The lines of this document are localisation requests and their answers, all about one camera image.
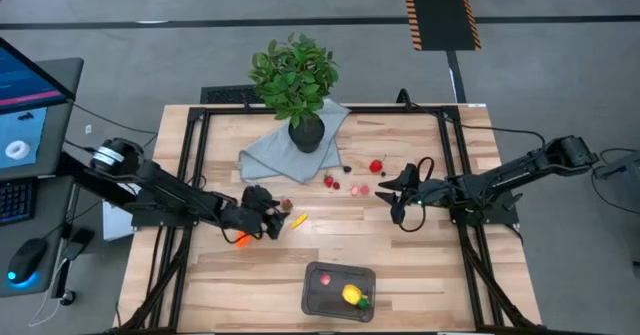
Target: computer mouse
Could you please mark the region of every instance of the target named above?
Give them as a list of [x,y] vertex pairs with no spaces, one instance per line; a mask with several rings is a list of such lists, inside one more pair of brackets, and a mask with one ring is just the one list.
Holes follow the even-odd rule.
[[35,238],[27,240],[11,258],[7,277],[14,284],[25,282],[38,268],[42,256],[47,251],[47,240]]

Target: desk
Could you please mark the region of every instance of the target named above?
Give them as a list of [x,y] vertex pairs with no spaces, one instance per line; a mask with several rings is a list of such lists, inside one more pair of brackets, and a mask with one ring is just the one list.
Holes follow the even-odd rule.
[[[78,89],[83,60],[79,58],[41,61],[37,63],[44,71],[53,76],[63,86],[75,93]],[[0,180],[11,180],[53,174],[67,132],[71,116],[71,104],[50,106],[47,109],[42,139],[38,148],[36,163],[0,170]],[[38,181],[36,193],[36,212],[34,218],[15,224],[0,226],[0,297],[17,296],[43,292],[49,288],[53,267],[58,256],[58,246],[62,228],[47,238],[48,247],[38,265],[38,276],[28,287],[15,288],[5,276],[9,261],[28,239],[39,237],[59,225],[67,213],[69,199],[73,189],[73,178],[61,176]]]
[[[165,107],[160,125],[154,160],[174,174],[188,110],[189,106]],[[460,105],[459,110],[464,124],[490,125],[484,107]],[[199,124],[194,134],[199,133]],[[212,117],[203,165],[206,189],[240,198],[246,184],[240,180],[236,168],[238,152],[279,125],[272,115]],[[500,164],[491,131],[465,129],[464,132],[474,172]],[[382,178],[371,174],[368,166],[371,160],[381,159],[385,154],[387,179],[395,178],[408,161],[415,163],[423,156],[434,157],[433,176],[443,178],[446,170],[436,119],[425,114],[352,114],[336,140],[343,163],[353,168],[351,174],[344,174],[339,168],[332,171],[342,184],[340,190],[327,189],[322,183],[322,173],[306,185],[284,177],[259,182],[275,197],[290,198],[295,206],[278,240],[253,241],[248,247],[238,249],[225,243],[218,228],[201,224],[195,229],[179,332],[475,328],[458,235],[448,211],[427,208],[424,227],[408,234],[391,223],[389,206],[382,200],[373,195],[354,198],[349,193],[356,184],[368,184],[372,193],[379,190],[377,183]],[[197,135],[191,144],[188,171],[193,170],[196,147]],[[459,163],[455,150],[454,156]],[[290,230],[288,225],[303,212],[309,214],[309,219]],[[408,210],[405,220],[408,228],[417,225],[420,212],[419,208]],[[504,226],[490,225],[485,230],[497,281],[522,313],[539,323],[520,240]],[[119,301],[123,319],[129,318],[145,298],[155,235],[155,229],[143,229],[134,236]],[[303,314],[300,309],[302,280],[305,266],[311,261],[373,269],[377,276],[373,320],[359,323]],[[479,288],[485,322],[490,323],[488,299],[481,281]],[[166,294],[172,292],[173,287],[169,286]],[[167,323],[168,309],[165,301],[161,325]]]

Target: blue light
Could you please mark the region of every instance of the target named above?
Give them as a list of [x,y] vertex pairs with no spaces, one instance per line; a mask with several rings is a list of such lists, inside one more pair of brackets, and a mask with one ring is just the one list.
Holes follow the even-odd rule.
[[29,276],[27,280],[19,284],[14,284],[12,282],[9,282],[9,286],[11,286],[14,289],[26,289],[34,285],[37,280],[38,280],[38,273],[34,272],[33,274],[31,274],[31,276]]

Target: blue screen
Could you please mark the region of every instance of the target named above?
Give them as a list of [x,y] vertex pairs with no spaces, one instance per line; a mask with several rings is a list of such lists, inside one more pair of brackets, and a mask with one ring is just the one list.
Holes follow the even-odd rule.
[[0,49],[0,110],[37,106],[66,96],[7,50]]

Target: potted plant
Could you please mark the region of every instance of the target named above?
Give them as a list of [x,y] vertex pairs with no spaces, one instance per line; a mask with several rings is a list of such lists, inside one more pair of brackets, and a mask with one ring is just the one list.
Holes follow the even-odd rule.
[[316,111],[338,81],[333,53],[300,34],[289,35],[286,43],[271,40],[267,53],[253,55],[249,77],[266,106],[276,110],[276,119],[290,118],[289,136],[298,149],[314,152],[324,136],[324,123]]

